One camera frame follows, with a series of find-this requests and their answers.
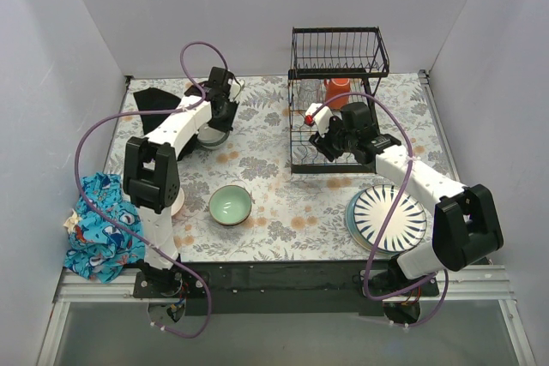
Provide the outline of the green celadon bowl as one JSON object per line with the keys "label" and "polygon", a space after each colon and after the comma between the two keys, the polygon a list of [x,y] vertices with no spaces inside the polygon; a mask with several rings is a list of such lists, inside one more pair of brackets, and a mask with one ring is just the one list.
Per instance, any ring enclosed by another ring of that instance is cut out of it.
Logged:
{"label": "green celadon bowl", "polygon": [[226,185],[217,189],[210,197],[208,210],[220,225],[235,226],[243,223],[251,213],[250,193],[237,185]]}

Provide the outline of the orange ceramic mug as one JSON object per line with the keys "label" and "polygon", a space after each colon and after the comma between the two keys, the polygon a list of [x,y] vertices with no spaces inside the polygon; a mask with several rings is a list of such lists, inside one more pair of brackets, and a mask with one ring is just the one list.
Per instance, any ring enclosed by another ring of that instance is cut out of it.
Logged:
{"label": "orange ceramic mug", "polygon": [[351,81],[349,78],[324,79],[325,100],[331,110],[338,111],[346,105],[349,100],[348,93],[351,92]]}

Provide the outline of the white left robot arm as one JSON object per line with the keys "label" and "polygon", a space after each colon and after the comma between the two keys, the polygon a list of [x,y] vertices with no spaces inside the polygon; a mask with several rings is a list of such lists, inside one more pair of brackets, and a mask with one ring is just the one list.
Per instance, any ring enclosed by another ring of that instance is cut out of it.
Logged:
{"label": "white left robot arm", "polygon": [[182,289],[179,272],[172,269],[179,256],[175,245],[172,216],[184,203],[178,159],[197,145],[208,149],[222,146],[232,132],[243,84],[235,75],[214,67],[200,86],[190,87],[176,99],[177,108],[190,111],[169,115],[143,137],[130,138],[125,146],[123,189],[136,207],[142,222],[146,247],[144,262],[138,264],[144,281],[163,297],[174,297]]}

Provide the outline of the cream pink bowl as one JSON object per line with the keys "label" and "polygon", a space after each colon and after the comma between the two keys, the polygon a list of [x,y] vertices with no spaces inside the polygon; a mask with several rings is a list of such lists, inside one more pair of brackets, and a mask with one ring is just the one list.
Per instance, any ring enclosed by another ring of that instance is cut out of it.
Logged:
{"label": "cream pink bowl", "polygon": [[181,210],[181,208],[183,207],[184,198],[185,198],[184,191],[183,191],[182,188],[179,188],[176,199],[173,202],[173,204],[171,205],[171,216],[172,217],[175,216]]}

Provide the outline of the black wire dish rack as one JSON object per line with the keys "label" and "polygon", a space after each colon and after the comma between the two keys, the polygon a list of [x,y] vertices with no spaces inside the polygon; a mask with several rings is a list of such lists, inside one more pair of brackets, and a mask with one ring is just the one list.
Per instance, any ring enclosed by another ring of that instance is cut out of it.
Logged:
{"label": "black wire dish rack", "polygon": [[305,125],[313,103],[329,102],[335,114],[345,104],[368,105],[368,122],[379,129],[374,95],[389,74],[389,55],[378,27],[295,27],[288,70],[290,169],[293,173],[372,173],[351,154],[330,162],[309,142],[314,131]]}

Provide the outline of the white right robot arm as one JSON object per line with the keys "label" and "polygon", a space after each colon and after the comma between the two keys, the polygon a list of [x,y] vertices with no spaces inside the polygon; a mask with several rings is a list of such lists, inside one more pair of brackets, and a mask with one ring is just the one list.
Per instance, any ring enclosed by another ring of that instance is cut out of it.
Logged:
{"label": "white right robot arm", "polygon": [[352,237],[391,257],[389,288],[407,295],[419,279],[458,272],[501,249],[504,240],[491,191],[452,180],[410,156],[406,145],[368,124],[364,102],[334,114],[312,104],[305,123],[316,127],[311,144],[329,161],[351,154],[388,183],[356,194],[347,205]]}

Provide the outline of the clear faceted glass tumbler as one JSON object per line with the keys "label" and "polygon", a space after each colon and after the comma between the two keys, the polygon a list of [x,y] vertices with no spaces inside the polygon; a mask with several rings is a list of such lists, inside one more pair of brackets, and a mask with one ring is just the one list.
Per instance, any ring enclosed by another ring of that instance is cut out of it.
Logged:
{"label": "clear faceted glass tumbler", "polygon": [[320,103],[321,82],[318,79],[303,79],[299,81],[298,97],[299,106],[307,109],[313,103]]}

